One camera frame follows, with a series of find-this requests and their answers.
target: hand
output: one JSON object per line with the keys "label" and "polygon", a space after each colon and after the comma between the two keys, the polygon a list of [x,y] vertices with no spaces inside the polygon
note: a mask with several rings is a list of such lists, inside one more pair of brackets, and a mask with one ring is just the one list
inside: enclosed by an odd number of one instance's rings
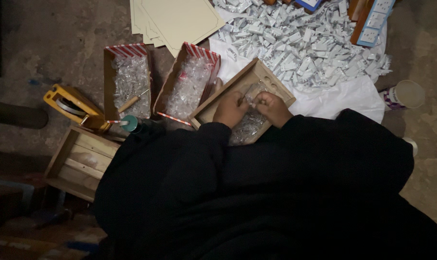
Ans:
{"label": "hand", "polygon": [[242,102],[240,101],[242,97],[243,94],[239,91],[225,95],[218,104],[212,121],[223,123],[230,128],[235,127],[249,109],[249,103],[247,103],[245,98]]}
{"label": "hand", "polygon": [[284,101],[272,93],[262,91],[254,99],[252,107],[257,109],[274,126],[281,128],[291,119],[292,114]]}

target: wooden handle screwdriver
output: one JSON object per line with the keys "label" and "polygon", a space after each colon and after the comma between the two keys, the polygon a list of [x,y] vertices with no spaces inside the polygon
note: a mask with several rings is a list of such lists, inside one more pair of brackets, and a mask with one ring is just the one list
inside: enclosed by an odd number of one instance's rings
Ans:
{"label": "wooden handle screwdriver", "polygon": [[128,109],[129,107],[131,107],[135,102],[137,102],[138,100],[140,100],[140,96],[145,94],[149,89],[147,89],[145,92],[141,93],[138,96],[135,96],[131,99],[129,99],[129,101],[127,101],[125,104],[123,104],[118,110],[117,112],[122,113],[124,112],[126,109]]}

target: black sleeve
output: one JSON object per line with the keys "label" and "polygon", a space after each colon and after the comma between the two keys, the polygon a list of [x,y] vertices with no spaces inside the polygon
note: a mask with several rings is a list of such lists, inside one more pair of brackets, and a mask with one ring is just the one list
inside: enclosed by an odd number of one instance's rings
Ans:
{"label": "black sleeve", "polygon": [[231,132],[222,123],[206,123],[181,148],[154,201],[162,205],[162,211],[207,199],[216,192]]}
{"label": "black sleeve", "polygon": [[350,109],[336,120],[294,116],[277,142],[297,159],[297,172],[330,186],[398,193],[414,167],[412,145]]}

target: cardboard box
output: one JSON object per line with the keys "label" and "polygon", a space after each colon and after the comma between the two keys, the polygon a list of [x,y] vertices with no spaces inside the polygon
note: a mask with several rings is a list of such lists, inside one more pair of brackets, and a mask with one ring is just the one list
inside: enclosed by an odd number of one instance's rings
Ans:
{"label": "cardboard box", "polygon": [[104,119],[106,121],[119,120],[119,112],[114,105],[114,93],[116,92],[116,84],[113,78],[116,76],[117,70],[112,67],[112,62],[116,55],[124,57],[146,56],[148,59],[148,91],[151,95],[151,115],[153,115],[153,106],[156,96],[153,94],[153,76],[151,73],[152,60],[150,53],[144,44],[126,44],[126,45],[115,45],[108,46],[103,50],[103,71],[104,71]]}
{"label": "cardboard box", "polygon": [[154,104],[154,111],[161,116],[191,126],[189,122],[167,115],[166,104],[165,104],[165,102],[167,102],[170,94],[174,89],[175,82],[177,81],[177,75],[181,71],[181,63],[186,60],[188,55],[192,55],[196,57],[205,56],[212,63],[213,69],[209,77],[209,81],[207,82],[207,85],[205,86],[204,91],[202,93],[199,105],[201,105],[209,97],[211,90],[214,86],[215,78],[217,77],[217,74],[219,73],[220,70],[220,64],[221,64],[220,55],[210,50],[196,46],[194,44],[183,43],[183,45],[181,46],[181,50],[178,53],[178,56],[175,58],[174,65],[172,65],[172,68],[169,71],[169,75],[167,76],[167,79],[165,80],[164,85],[162,86],[162,89],[159,92],[158,98],[156,99],[156,103]]}
{"label": "cardboard box", "polygon": [[93,202],[96,188],[119,147],[117,143],[71,126],[45,171],[45,181]]}
{"label": "cardboard box", "polygon": [[[241,93],[245,93],[252,83],[257,83],[259,81],[262,81],[270,92],[282,98],[287,107],[290,107],[296,101],[293,94],[287,90],[271,70],[268,69],[259,58],[255,58],[190,115],[192,126],[199,129],[202,124],[212,122],[215,110],[225,94],[230,91],[240,91]],[[252,92],[249,94],[255,98],[258,93]],[[265,133],[270,126],[270,122],[266,121],[259,131],[244,144],[250,144],[257,141],[257,139],[259,139],[259,137]]]}

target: electrical socket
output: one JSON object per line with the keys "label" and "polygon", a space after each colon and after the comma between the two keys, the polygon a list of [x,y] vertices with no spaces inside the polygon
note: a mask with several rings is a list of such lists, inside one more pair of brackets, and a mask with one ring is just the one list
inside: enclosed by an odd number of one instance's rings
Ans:
{"label": "electrical socket", "polygon": [[393,0],[377,0],[373,11],[380,13],[388,13]]}
{"label": "electrical socket", "polygon": [[360,40],[367,43],[374,43],[378,34],[378,30],[366,28],[361,32]]}
{"label": "electrical socket", "polygon": [[371,15],[370,19],[368,20],[368,23],[366,24],[366,26],[380,29],[382,24],[384,23],[385,17],[387,17],[386,14],[372,12],[372,15]]}

